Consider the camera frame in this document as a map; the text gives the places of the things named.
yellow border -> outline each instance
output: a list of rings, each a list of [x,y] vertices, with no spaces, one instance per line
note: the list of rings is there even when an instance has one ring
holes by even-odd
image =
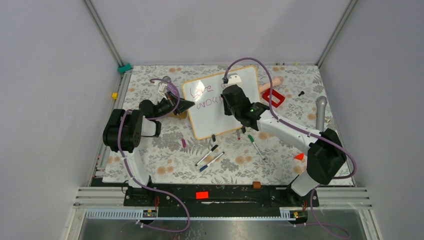
[[[255,73],[256,73],[257,94],[259,95],[259,100],[260,100],[260,99],[261,99],[261,93],[259,92],[258,69],[256,68],[256,66],[254,66],[254,65],[244,66],[244,67],[240,67],[240,68],[236,68],[236,69],[230,70],[228,73],[231,73],[231,72],[234,72],[234,71],[238,71],[238,70],[242,70],[242,69],[247,69],[247,68],[250,68],[250,67],[254,68],[254,71],[255,71]],[[206,79],[206,78],[210,78],[210,77],[214,77],[214,76],[221,75],[221,74],[225,74],[225,71],[224,71],[224,72],[220,72],[220,73],[216,73],[216,74],[213,74],[213,75],[204,76],[204,77],[196,78],[196,79],[193,79],[193,80],[185,81],[185,82],[182,84],[182,86],[181,86],[181,88],[182,88],[182,94],[184,95],[184,99],[186,98],[186,92],[184,91],[184,85],[185,85],[185,84],[190,83],[190,82],[194,82],[194,81],[198,81],[198,80],[202,80],[202,79]],[[212,136],[212,135],[210,135],[210,136],[205,136],[205,137],[203,137],[203,138],[198,138],[198,137],[196,136],[195,127],[193,126],[192,116],[191,116],[191,114],[190,114],[190,109],[188,110],[188,117],[190,118],[191,128],[193,128],[193,134],[194,134],[194,137],[195,137],[197,140],[207,139],[207,138],[210,138],[210,137]],[[228,131],[223,131],[223,132],[220,132],[220,133],[216,133],[216,134],[215,134],[215,136],[218,136],[218,135],[221,135],[221,134],[225,134],[225,133],[228,133],[228,132],[232,132],[232,131],[235,131],[235,130],[240,129],[240,128],[241,128],[241,127],[239,127],[239,128],[234,128],[234,129],[231,129],[231,130],[228,130]]]

orange triangle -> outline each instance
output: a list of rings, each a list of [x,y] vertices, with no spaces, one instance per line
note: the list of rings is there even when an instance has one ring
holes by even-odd
[[[305,154],[304,153],[301,153],[301,154],[295,156],[294,158],[297,159],[297,160],[302,161],[304,159],[304,157],[305,157]]]

floral tablecloth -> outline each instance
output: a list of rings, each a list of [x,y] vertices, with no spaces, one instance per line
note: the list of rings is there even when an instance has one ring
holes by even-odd
[[[181,90],[183,82],[221,73],[226,68],[224,65],[134,66],[123,109],[138,109],[139,103],[144,99],[154,103],[161,99],[158,86],[150,83],[149,79],[169,76],[183,96]],[[301,125],[315,128],[315,101],[317,97],[326,95],[318,68],[305,65],[272,65],[267,68],[273,78],[281,76],[284,79],[280,86],[274,88],[286,97],[276,112]],[[260,67],[257,67],[257,74],[260,85],[269,82],[265,71]],[[304,94],[298,96],[301,91],[304,91]],[[329,120],[325,127],[336,130],[329,105],[325,116],[327,121]],[[211,138],[197,140],[194,137],[188,115],[185,119],[166,117],[159,121],[162,123],[160,136],[142,138],[139,145],[142,161],[154,183],[251,184],[253,181],[260,181],[267,185],[285,185],[302,173],[307,166],[306,157],[302,161],[294,158],[301,153],[298,149],[265,132],[247,129],[247,132],[242,134],[240,131],[241,140],[238,140],[236,132],[229,132],[218,135],[216,142],[212,142]],[[253,136],[267,160],[260,158],[248,134]],[[185,148],[181,139],[185,139]],[[200,172],[201,166],[195,167],[195,163],[214,144],[218,144],[219,147],[200,165],[210,162],[222,151],[225,151],[225,155]],[[103,182],[122,183],[128,179],[120,155],[115,152],[110,153],[104,171]],[[337,176],[348,173],[349,169],[345,163]],[[346,186],[353,185],[353,182],[349,178],[332,180],[330,184]]]

white wall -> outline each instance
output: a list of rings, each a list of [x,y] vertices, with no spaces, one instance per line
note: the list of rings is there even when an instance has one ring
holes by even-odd
[[[94,164],[117,65],[81,0],[0,2],[0,239],[56,240]]]
[[[321,68],[385,240],[424,228],[424,1],[358,1]]]
[[[318,61],[349,0],[93,0],[131,64]]]

gray floor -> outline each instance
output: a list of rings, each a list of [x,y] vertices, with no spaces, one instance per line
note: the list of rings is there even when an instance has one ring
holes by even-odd
[[[351,239],[366,239],[359,215],[354,210],[317,211],[321,222],[340,225],[351,234]],[[314,223],[309,215],[308,223]],[[155,221],[156,227],[181,229],[185,221]],[[140,228],[132,220],[86,219],[80,240],[328,240],[337,239],[320,226],[292,227],[285,221],[191,221],[183,233],[169,233]]]

